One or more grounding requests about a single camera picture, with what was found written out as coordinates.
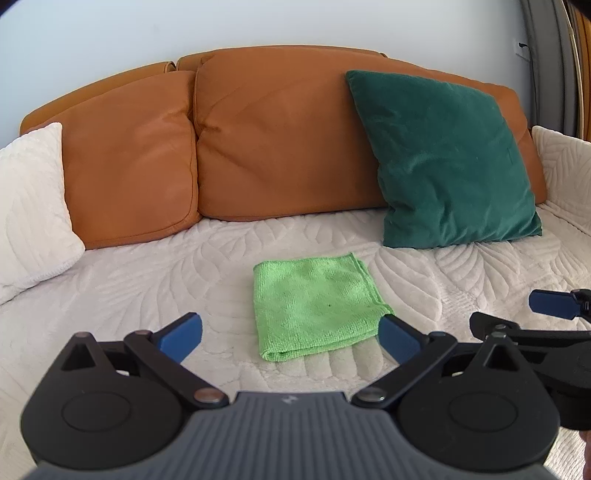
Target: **white wall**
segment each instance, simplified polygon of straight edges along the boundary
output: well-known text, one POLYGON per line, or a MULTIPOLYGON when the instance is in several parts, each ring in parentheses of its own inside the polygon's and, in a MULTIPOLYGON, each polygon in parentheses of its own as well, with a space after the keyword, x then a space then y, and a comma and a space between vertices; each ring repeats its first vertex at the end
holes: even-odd
POLYGON ((219 47, 370 48, 499 83, 530 108, 519 0, 19 0, 0 17, 0 147, 29 111, 123 70, 219 47))

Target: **wall outlet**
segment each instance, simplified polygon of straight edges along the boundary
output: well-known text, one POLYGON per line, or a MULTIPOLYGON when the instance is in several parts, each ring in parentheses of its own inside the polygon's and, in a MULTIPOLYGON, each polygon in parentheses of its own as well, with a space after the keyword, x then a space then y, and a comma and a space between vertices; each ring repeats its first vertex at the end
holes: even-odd
POLYGON ((513 51, 515 55, 521 57, 526 61, 531 61, 530 49, 527 47, 527 43, 524 41, 518 41, 516 38, 513 39, 513 51))

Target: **brown leather sofa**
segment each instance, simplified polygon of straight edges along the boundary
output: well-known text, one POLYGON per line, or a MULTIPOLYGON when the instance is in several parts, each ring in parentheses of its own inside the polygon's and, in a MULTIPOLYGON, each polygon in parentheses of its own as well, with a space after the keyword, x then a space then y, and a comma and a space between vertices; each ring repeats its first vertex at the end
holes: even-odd
POLYGON ((147 242, 202 216, 255 220, 385 206, 347 70, 397 72, 494 96, 536 203, 542 166, 515 92, 375 51, 269 46, 196 53, 123 72, 29 113, 63 125, 66 203, 87 249, 147 242))

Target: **sofa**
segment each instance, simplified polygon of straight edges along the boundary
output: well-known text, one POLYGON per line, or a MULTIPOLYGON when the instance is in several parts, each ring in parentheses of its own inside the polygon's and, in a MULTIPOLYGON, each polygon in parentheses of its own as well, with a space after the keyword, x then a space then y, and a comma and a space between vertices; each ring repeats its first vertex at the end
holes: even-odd
MULTIPOLYGON (((523 328, 588 330, 532 313, 534 288, 591 286, 591 145, 531 131, 515 92, 337 47, 233 48, 130 70, 27 115, 21 133, 63 128, 64 199, 85 247, 73 266, 0 306, 0 477, 33 466, 23 405, 74 332, 122 339, 199 312, 203 342, 183 363, 239 390, 347 395, 395 367, 375 338, 286 362, 258 353, 252 269, 343 255, 423 332, 473 340, 482 311, 523 328), (379 70, 492 95, 515 137, 543 234, 441 248, 382 245, 378 162, 342 74, 379 70)), ((561 430, 547 465, 580 478, 582 442, 561 430)))

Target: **gray curtain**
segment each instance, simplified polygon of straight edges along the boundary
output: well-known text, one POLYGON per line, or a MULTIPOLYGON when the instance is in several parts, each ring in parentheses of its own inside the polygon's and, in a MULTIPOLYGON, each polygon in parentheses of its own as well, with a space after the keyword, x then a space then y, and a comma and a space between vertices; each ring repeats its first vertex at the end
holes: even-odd
POLYGON ((578 85, 562 0, 521 0, 531 57, 531 123, 577 134, 578 85))

